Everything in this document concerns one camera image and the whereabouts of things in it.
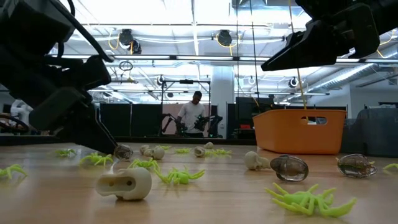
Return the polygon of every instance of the orange bin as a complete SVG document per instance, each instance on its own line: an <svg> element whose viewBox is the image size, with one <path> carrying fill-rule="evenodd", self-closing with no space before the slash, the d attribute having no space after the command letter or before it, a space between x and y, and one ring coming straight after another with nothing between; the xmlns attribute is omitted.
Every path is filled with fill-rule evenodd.
<svg viewBox="0 0 398 224"><path fill-rule="evenodd" d="M284 154L337 154L345 116L343 110L270 110L253 117L257 145ZM326 123L311 123L314 118Z"/></svg>

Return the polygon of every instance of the table surface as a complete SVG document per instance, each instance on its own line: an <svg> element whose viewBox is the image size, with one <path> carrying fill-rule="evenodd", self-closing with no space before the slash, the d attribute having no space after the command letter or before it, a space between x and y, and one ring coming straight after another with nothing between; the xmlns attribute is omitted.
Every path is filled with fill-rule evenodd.
<svg viewBox="0 0 398 224"><path fill-rule="evenodd" d="M141 158L140 144L129 145L134 158ZM152 190L138 202L102 197L94 190L102 173L127 167L128 162L105 168L79 166L79 159L92 151L74 144L0 147L0 168L20 164L28 173L25 178L14 173L11 181L0 179L0 223L397 223L398 170L387 175L382 167L398 159L370 158L379 172L357 180L340 174L335 156L300 156L310 168L307 179L285 183L271 170L246 169L243 157L256 151L255 146L219 147L232 150L233 155L199 159L168 150L159 162L163 170L186 165L191 172L205 169L206 174L189 185L176 186L167 186L152 174ZM77 156L59 159L54 154L57 149L75 149ZM267 151L259 154L268 159L278 156ZM320 184L319 192L337 187L335 206L351 197L358 202L341 218L307 217L272 203L264 187L273 188L273 182L288 192L307 190L313 184Z"/></svg>

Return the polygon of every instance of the white t-shirt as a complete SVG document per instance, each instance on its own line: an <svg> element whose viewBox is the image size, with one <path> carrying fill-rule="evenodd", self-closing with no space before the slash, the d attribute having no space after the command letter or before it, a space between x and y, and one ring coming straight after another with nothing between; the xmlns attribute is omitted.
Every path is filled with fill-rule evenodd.
<svg viewBox="0 0 398 224"><path fill-rule="evenodd" d="M205 107L200 103L194 105L192 102L189 102L182 105L178 116L184 118L185 126L187 127L187 133L201 133L199 129L194 128L195 121L198 119L199 115L206 116Z"/></svg>

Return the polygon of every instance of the toy spider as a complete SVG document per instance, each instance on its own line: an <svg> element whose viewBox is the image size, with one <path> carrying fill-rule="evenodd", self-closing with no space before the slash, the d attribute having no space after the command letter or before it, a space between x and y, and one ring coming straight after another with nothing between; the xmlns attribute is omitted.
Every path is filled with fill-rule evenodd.
<svg viewBox="0 0 398 224"><path fill-rule="evenodd" d="M98 155L98 152L93 152L90 155L80 159L80 164L82 164L86 159L89 159L94 164L94 166L96 166L100 162L103 162L105 166L106 161L111 161L113 163L112 155L100 156Z"/></svg>
<svg viewBox="0 0 398 224"><path fill-rule="evenodd" d="M276 183L273 183L273 185L283 195L279 195L269 189L266 189L266 192L275 197L272 199L272 201L292 212L301 212L306 215L312 215L315 206L318 205L319 211L322 215L328 217L340 217L349 213L356 203L356 198L353 198L345 205L336 208L330 208L329 206L333 203L333 194L331 193L336 189L332 188L324 190L323 194L314 195L312 192L318 188L318 184L315 184L306 192L296 192L294 194L289 194Z"/></svg>
<svg viewBox="0 0 398 224"><path fill-rule="evenodd" d="M135 168L135 167L143 167L145 169L150 169L151 167L154 167L154 169L160 169L159 165L157 164L157 162L153 159L150 158L148 161L141 161L139 159L135 159L128 167L127 169L130 168Z"/></svg>
<svg viewBox="0 0 398 224"><path fill-rule="evenodd" d="M155 169L155 173L166 184L169 184L172 181L174 182L174 184L188 184L189 180L196 180L205 174L205 170L201 170L196 174L191 175L188 172L187 167L184 166L184 168L184 171L180 171L173 167L172 170L169 171L167 177L163 176L160 173L160 170Z"/></svg>
<svg viewBox="0 0 398 224"><path fill-rule="evenodd" d="M71 153L76 155L76 152L73 149L56 150L55 153L57 153L60 157L68 157Z"/></svg>
<svg viewBox="0 0 398 224"><path fill-rule="evenodd" d="M7 175L8 179L11 180L12 179L11 171L20 172L21 174L24 174L25 176L27 176L26 172L18 164L11 165L11 166L5 168L4 170L0 169L0 176Z"/></svg>
<svg viewBox="0 0 398 224"><path fill-rule="evenodd" d="M181 149L176 149L175 152L178 154L186 154L189 153L191 151L190 148L181 148Z"/></svg>
<svg viewBox="0 0 398 224"><path fill-rule="evenodd" d="M386 165L383 169L386 170L386 169L389 169L391 167L396 167L398 169L398 164L389 164L389 165Z"/></svg>
<svg viewBox="0 0 398 224"><path fill-rule="evenodd" d="M230 155L232 154L231 150L224 150L224 149L216 149L216 151L214 151L214 154L216 155Z"/></svg>
<svg viewBox="0 0 398 224"><path fill-rule="evenodd" d="M171 148L171 146L157 146L157 147L161 147L164 150L169 150Z"/></svg>

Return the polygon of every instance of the man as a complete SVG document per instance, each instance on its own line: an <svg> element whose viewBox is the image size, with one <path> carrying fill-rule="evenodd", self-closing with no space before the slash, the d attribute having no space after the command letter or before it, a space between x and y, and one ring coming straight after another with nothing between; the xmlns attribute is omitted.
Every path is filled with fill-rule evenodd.
<svg viewBox="0 0 398 224"><path fill-rule="evenodd" d="M195 128L195 121L198 116L206 116L205 107L199 103L200 100L201 92L196 91L193 94L192 101L182 106L176 119L176 122L180 123L181 119L185 118L185 126L187 127L185 134L191 138L203 138L203 133L199 129Z"/></svg>

